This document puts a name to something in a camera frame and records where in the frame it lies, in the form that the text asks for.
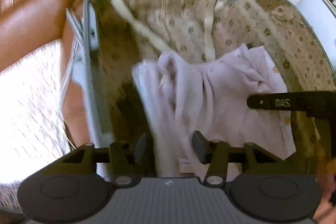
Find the clothing tag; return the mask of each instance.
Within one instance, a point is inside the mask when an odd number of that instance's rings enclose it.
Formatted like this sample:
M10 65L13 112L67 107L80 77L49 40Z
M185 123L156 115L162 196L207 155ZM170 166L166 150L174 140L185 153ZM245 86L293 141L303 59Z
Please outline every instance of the clothing tag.
M180 173L193 173L193 168L189 160L179 159L179 171Z

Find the floral patterned lining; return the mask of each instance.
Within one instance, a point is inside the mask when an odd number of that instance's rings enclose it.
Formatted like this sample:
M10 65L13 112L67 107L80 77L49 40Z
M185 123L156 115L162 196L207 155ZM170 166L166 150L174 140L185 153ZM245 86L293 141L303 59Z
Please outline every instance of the floral patterned lining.
M135 18L146 24L190 63L205 61L204 17L208 0L124 0ZM100 29L101 79L117 139L127 139L127 122L116 101L122 83L131 82L131 67L160 55L146 37L135 33L113 10L109 0L95 4ZM264 45L289 91L334 90L333 72L323 50L300 13L283 0L217 0L212 36L216 58L236 49ZM312 156L319 138L311 118L291 117L299 154Z

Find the beige elastic strap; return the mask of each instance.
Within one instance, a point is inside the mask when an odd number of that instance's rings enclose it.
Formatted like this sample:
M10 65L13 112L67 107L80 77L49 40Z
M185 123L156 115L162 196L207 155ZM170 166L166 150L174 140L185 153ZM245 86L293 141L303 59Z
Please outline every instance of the beige elastic strap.
M167 46L165 41L150 30L146 25L144 25L139 20L135 19L132 15L132 12L127 7L126 3L123 0L111 0L111 4L114 7L115 11L126 20L133 29L140 35L146 37L149 43L157 49L159 52L172 51L172 49Z
M214 18L214 10L217 0L209 0L208 7L205 11L205 19L204 19L204 52L205 52L205 60L213 61L216 59L215 55L215 47L212 40L211 29Z

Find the logo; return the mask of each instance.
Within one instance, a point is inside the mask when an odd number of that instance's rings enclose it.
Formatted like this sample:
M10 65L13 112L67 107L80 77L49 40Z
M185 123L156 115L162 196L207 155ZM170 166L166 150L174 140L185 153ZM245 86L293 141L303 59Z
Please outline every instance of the logo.
M165 182L165 184L169 186L169 185L173 184L173 182L171 180L168 180L168 181Z
M290 107L291 106L291 101L290 101L290 99L275 99L275 106Z

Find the pink fabric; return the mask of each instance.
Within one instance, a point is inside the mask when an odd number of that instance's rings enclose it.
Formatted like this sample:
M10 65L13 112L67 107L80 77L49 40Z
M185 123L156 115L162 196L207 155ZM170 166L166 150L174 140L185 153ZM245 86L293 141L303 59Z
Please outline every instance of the pink fabric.
M246 104L251 94L287 92L274 67L263 47L249 50L245 44L208 63L188 64L176 52L165 52L157 62L136 65L133 79L155 138L160 175L181 176L179 160L185 159L204 178L208 167L191 146L195 130L231 146L254 142L282 159L295 152L284 122L290 113Z

